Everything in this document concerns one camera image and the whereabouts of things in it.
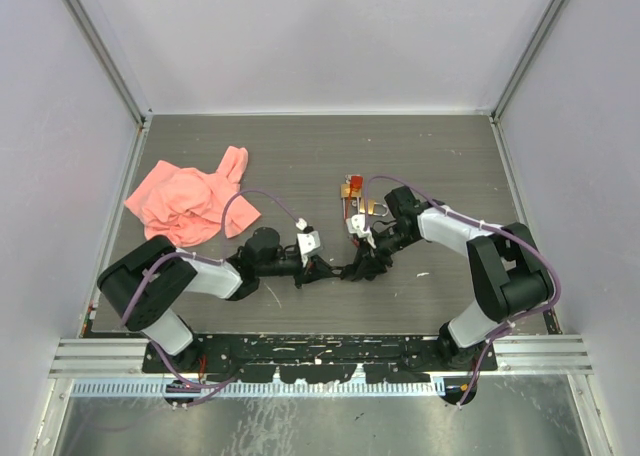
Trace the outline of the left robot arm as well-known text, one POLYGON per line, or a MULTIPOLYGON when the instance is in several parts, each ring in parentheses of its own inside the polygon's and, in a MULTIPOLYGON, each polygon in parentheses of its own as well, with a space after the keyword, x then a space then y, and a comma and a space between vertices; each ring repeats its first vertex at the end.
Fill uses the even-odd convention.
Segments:
POLYGON ((232 256, 213 260, 156 236, 105 269, 97 288, 126 329, 156 343, 176 371, 188 372, 199 363, 200 348, 193 331, 172 309, 183 293, 239 301, 255 292, 264 277, 291 277, 300 288, 339 276, 342 269, 323 260, 321 249, 313 229, 283 246, 275 229, 260 227, 232 256))

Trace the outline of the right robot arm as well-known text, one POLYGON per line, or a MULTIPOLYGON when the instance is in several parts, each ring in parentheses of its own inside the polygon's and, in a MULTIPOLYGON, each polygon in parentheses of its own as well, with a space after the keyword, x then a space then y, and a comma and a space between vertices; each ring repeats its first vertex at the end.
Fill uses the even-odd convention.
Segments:
POLYGON ((553 280, 525 225, 473 220, 440 202, 418 200, 407 186, 392 190, 385 202, 393 221, 381 231, 374 230, 363 213, 346 218, 357 253, 342 277, 371 281, 392 267, 395 253, 422 240, 465 257, 474 299, 439 329, 436 348, 445 367, 462 369, 515 317, 553 296, 553 280))

